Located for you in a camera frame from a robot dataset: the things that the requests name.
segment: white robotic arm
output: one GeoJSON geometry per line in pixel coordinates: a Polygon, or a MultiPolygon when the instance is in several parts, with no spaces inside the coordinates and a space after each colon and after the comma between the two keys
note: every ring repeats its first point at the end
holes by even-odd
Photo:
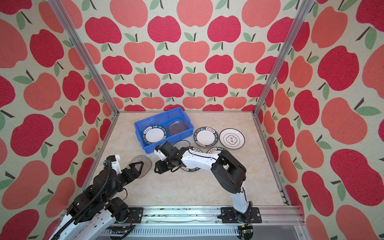
{"type": "Polygon", "coordinates": [[[156,162],[155,172],[162,174],[174,167],[199,167],[211,171],[220,185],[230,192],[236,218],[240,222],[249,223],[252,207],[245,196],[245,167],[228,151],[219,154],[195,152],[187,147],[180,150],[169,142],[157,146],[155,154],[160,157],[156,162]]]}

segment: beige marble surface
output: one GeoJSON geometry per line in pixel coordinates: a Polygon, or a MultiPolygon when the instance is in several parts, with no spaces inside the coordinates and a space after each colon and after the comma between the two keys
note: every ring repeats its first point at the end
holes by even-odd
{"type": "MultiPolygon", "coordinates": [[[[145,155],[135,135],[133,123],[156,113],[121,113],[101,159],[109,155],[119,154],[120,167],[127,164],[137,155],[145,155]]],[[[218,133],[226,128],[235,128],[243,133],[245,144],[237,150],[230,150],[247,169],[246,195],[254,205],[283,205],[275,179],[263,149],[251,113],[187,113],[195,130],[209,126],[218,133]]],[[[193,136],[187,138],[191,146],[199,147],[203,152],[209,148],[198,146],[193,136]]],[[[129,196],[125,199],[128,205],[232,205],[229,192],[217,182],[214,175],[200,169],[186,172],[182,169],[157,174],[153,171],[158,157],[147,154],[152,160],[151,170],[142,178],[136,179],[126,186],[129,196]]],[[[103,169],[100,161],[94,176],[103,169]]],[[[125,191],[116,196],[123,199],[125,191]]]]}

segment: ceramic plate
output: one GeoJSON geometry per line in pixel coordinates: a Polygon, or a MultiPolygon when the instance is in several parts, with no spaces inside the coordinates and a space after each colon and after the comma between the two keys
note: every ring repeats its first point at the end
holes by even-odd
{"type": "MultiPolygon", "coordinates": [[[[195,151],[195,152],[203,152],[197,147],[189,147],[189,149],[191,149],[192,151],[195,151]]],[[[200,168],[199,167],[181,167],[181,169],[183,169],[186,172],[196,172],[200,168]]]]}
{"type": "Polygon", "coordinates": [[[223,147],[213,147],[213,148],[209,149],[207,153],[209,153],[209,154],[219,154],[223,150],[226,150],[226,149],[223,148],[223,147]]]}
{"type": "Polygon", "coordinates": [[[239,149],[244,143],[244,135],[236,129],[227,128],[220,133],[220,142],[229,149],[239,149]]]}
{"type": "Polygon", "coordinates": [[[167,130],[163,126],[152,125],[144,130],[141,137],[146,144],[152,144],[165,139],[167,137],[167,130]]]}
{"type": "Polygon", "coordinates": [[[201,127],[193,134],[195,142],[202,147],[213,147],[218,141],[217,132],[210,127],[201,127]]]}

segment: wall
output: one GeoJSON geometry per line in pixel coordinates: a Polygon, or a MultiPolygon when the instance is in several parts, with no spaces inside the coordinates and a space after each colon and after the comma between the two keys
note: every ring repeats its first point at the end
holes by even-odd
{"type": "MultiPolygon", "coordinates": [[[[72,66],[75,50],[48,2],[12,3],[0,1],[0,239],[45,240],[112,116],[88,72],[72,66]]],[[[83,25],[76,5],[63,3],[83,25]]]]}
{"type": "Polygon", "coordinates": [[[259,113],[314,240],[384,237],[383,8],[316,2],[303,24],[308,42],[301,51],[293,44],[288,79],[272,85],[259,113]]]}
{"type": "Polygon", "coordinates": [[[253,110],[296,15],[288,2],[85,0],[76,28],[121,111],[253,110]]]}

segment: plate with black rim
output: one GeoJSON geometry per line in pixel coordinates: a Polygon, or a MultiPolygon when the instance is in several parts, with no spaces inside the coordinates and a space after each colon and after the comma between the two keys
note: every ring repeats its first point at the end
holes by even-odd
{"type": "Polygon", "coordinates": [[[244,135],[236,129],[227,128],[220,133],[220,142],[229,149],[239,149],[244,146],[244,135]]]}
{"type": "Polygon", "coordinates": [[[213,147],[218,142],[218,134],[211,127],[201,127],[195,131],[193,139],[199,146],[213,147]]]}
{"type": "MultiPolygon", "coordinates": [[[[191,149],[192,151],[195,151],[195,152],[203,152],[198,147],[189,147],[189,149],[191,149]]],[[[199,167],[181,167],[181,169],[183,169],[186,172],[196,172],[200,168],[199,167]]]]}
{"type": "Polygon", "coordinates": [[[156,142],[159,142],[161,140],[164,140],[167,137],[167,130],[165,127],[160,126],[160,125],[152,125],[147,127],[141,138],[146,144],[153,144],[156,142]]]}

